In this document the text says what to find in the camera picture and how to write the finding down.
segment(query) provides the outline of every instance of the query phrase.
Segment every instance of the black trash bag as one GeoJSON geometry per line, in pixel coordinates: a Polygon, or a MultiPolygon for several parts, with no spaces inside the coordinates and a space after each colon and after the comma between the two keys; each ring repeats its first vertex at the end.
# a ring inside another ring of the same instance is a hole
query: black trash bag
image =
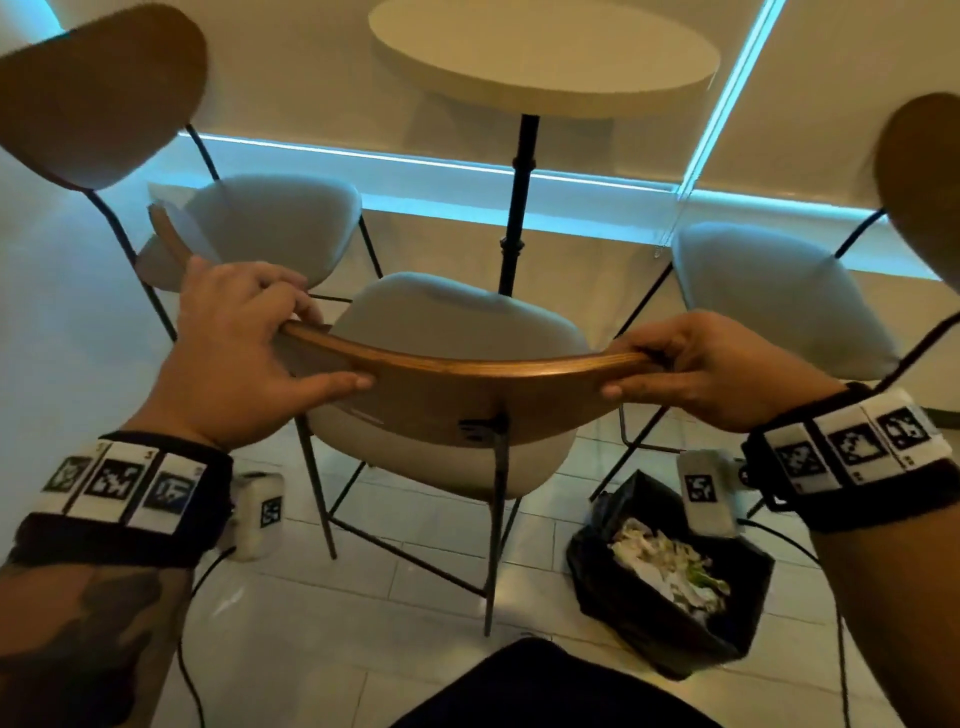
{"type": "Polygon", "coordinates": [[[743,538],[697,536],[686,525],[684,502],[637,471],[615,493],[596,501],[590,523],[570,541],[566,562],[580,611],[599,619],[661,675],[684,680],[694,671],[739,660],[750,651],[774,560],[743,538]],[[613,559],[608,544],[633,516],[655,533],[693,546],[713,563],[711,576],[730,584],[727,609],[705,628],[683,609],[613,559]]]}

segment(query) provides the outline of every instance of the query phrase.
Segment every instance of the black pants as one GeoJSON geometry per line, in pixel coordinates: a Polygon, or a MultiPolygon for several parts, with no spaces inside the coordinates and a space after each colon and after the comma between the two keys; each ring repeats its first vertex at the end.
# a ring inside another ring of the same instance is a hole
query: black pants
{"type": "Polygon", "coordinates": [[[394,728],[720,728],[681,699],[537,638],[491,655],[394,728]]]}

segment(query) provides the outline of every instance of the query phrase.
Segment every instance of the black table pole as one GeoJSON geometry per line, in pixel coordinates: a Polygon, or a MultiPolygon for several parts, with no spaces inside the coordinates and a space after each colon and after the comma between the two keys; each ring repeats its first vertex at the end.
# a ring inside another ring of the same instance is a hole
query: black table pole
{"type": "Polygon", "coordinates": [[[530,190],[530,174],[537,169],[534,152],[537,150],[537,129],[540,117],[523,114],[520,120],[520,140],[514,159],[514,193],[510,198],[510,215],[507,217],[507,236],[500,241],[503,264],[500,266],[500,287],[504,296],[514,295],[516,260],[523,250],[523,216],[527,211],[527,192],[530,190]]]}

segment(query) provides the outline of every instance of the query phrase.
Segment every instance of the gray chair seat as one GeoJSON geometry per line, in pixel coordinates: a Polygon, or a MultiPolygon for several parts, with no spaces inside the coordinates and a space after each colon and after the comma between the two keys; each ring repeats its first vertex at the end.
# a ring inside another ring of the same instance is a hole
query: gray chair seat
{"type": "MultiPolygon", "coordinates": [[[[185,206],[225,263],[269,260],[323,282],[347,251],[360,193],[339,180],[237,175],[198,190],[185,206]]],[[[182,270],[152,237],[136,261],[141,280],[179,291],[182,270]]]]}
{"type": "MultiPolygon", "coordinates": [[[[583,333],[542,308],[454,280],[396,273],[368,285],[331,333],[392,352],[452,359],[545,359],[590,353],[583,333]]],[[[332,448],[391,473],[478,500],[493,495],[493,450],[419,442],[338,406],[309,414],[332,448]]],[[[510,448],[507,498],[539,488],[566,459],[576,430],[510,448]]]]}
{"type": "Polygon", "coordinates": [[[900,357],[830,251],[745,225],[700,223],[673,242],[687,308],[715,311],[842,379],[889,374],[900,357]]]}

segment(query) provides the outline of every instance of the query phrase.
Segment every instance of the black wristband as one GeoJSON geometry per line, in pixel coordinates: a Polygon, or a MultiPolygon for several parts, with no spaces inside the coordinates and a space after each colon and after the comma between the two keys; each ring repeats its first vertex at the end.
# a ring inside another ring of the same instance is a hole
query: black wristband
{"type": "Polygon", "coordinates": [[[743,446],[751,483],[774,511],[822,533],[903,521],[960,502],[960,470],[902,391],[851,385],[776,418],[743,446]]]}
{"type": "Polygon", "coordinates": [[[28,567],[192,569],[230,517],[232,463],[224,452],[176,437],[104,435],[96,449],[64,460],[20,524],[10,559],[28,567]],[[114,443],[139,446],[142,462],[111,459],[114,443]]]}

